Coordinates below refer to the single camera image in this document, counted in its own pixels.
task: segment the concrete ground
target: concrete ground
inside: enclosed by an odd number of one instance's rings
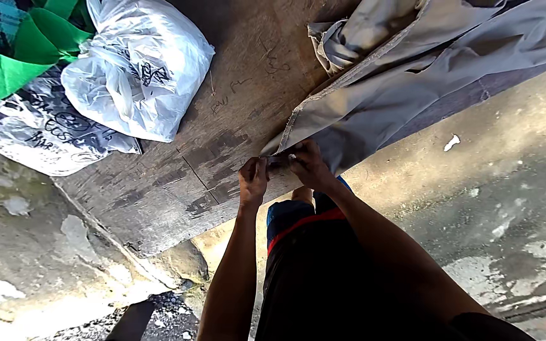
[[[444,151],[454,135],[460,143]],[[546,73],[384,148],[343,177],[477,301],[546,340]],[[259,210],[253,331],[266,210],[288,198]],[[158,296],[171,304],[157,310],[143,339],[194,338],[197,320],[187,313],[201,314],[234,221],[141,260],[84,213],[46,176],[0,156],[0,339],[99,339],[116,308],[167,290],[175,301]],[[367,285],[342,269],[321,282],[340,301],[359,298]]]
[[[460,143],[444,151],[454,135]],[[479,303],[546,340],[546,73],[384,148],[343,177]],[[256,315],[263,298],[266,211],[286,199],[258,213]],[[192,239],[210,274],[233,224]],[[359,289],[350,289],[363,287],[356,282],[358,275],[342,269],[322,274],[322,283],[344,292],[344,299],[359,297]],[[195,292],[187,302],[199,312],[203,291]]]

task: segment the gray canvas cloth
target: gray canvas cloth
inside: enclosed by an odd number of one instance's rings
[[[312,136],[331,170],[342,172],[441,97],[488,74],[546,63],[546,0],[509,10],[493,0],[382,3],[390,2],[364,0],[341,24],[309,27],[317,57],[335,76],[294,109],[262,155]],[[409,6],[417,13],[406,24]]]

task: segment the concrete wall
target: concrete wall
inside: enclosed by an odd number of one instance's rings
[[[0,340],[48,335],[165,290],[47,176],[0,155]]]

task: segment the plastic bag with black writing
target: plastic bag with black writing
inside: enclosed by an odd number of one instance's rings
[[[98,32],[62,75],[86,117],[124,134],[171,142],[214,48],[163,0],[87,0]]]
[[[81,116],[53,66],[0,100],[0,154],[51,176],[77,172],[110,154],[141,153],[136,138]]]

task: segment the stained concrete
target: stained concrete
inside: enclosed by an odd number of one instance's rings
[[[81,325],[165,290],[47,176],[0,155],[0,340]]]
[[[454,135],[460,143],[447,147]],[[546,340],[546,73],[384,148],[343,177],[478,302]],[[258,212],[253,331],[262,303],[266,210],[288,198]],[[192,239],[210,275],[233,224]],[[322,282],[359,280],[345,275],[322,274]],[[196,311],[204,290],[188,299]],[[346,299],[358,295],[344,293]],[[533,311],[540,313],[529,315]]]

